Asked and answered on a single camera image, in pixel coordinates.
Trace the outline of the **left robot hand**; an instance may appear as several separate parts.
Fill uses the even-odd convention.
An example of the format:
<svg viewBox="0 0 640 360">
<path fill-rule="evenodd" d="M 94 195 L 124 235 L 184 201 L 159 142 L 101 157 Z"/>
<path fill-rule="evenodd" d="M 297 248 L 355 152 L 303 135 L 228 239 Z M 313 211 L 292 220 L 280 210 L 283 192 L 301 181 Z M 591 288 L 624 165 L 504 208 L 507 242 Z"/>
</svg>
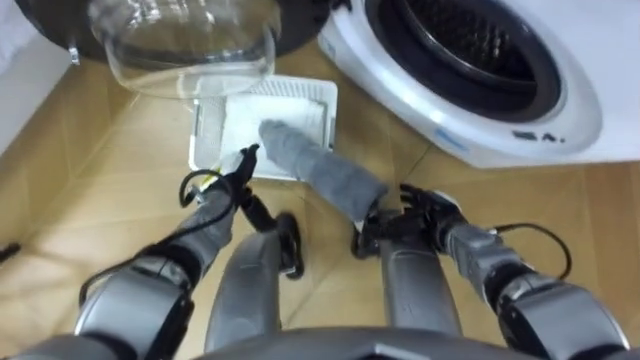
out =
<svg viewBox="0 0 640 360">
<path fill-rule="evenodd" d="M 240 149 L 233 158 L 235 169 L 220 177 L 212 184 L 215 190 L 225 191 L 233 202 L 239 206 L 246 197 L 246 188 L 253 177 L 257 165 L 257 143 Z"/>
</svg>

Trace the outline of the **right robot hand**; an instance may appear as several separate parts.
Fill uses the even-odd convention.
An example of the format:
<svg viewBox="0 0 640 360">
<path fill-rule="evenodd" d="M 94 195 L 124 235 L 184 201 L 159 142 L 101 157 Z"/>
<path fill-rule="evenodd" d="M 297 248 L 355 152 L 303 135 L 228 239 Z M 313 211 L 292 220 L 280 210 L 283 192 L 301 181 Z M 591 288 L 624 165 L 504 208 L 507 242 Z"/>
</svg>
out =
<svg viewBox="0 0 640 360">
<path fill-rule="evenodd" d="M 403 215 L 418 224 L 419 232 L 438 252 L 446 252 L 449 232 L 458 225 L 468 223 L 460 207 L 442 192 L 425 190 L 408 183 L 401 183 L 399 189 L 400 200 L 404 204 Z"/>
</svg>

